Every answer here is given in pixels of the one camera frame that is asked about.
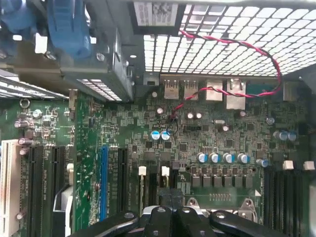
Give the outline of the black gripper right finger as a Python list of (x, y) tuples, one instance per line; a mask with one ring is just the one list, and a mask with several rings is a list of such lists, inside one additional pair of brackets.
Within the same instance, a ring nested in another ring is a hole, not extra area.
[(172, 190), (174, 237), (284, 237), (285, 234), (239, 215), (217, 210), (205, 217), (203, 212), (185, 206), (180, 189)]

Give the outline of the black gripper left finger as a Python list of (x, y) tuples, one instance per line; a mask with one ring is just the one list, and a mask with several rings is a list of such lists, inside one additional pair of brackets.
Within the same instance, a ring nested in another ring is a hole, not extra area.
[(122, 211), (71, 234), (72, 237), (169, 237), (172, 230), (172, 191), (160, 189), (160, 205), (147, 206), (139, 216)]

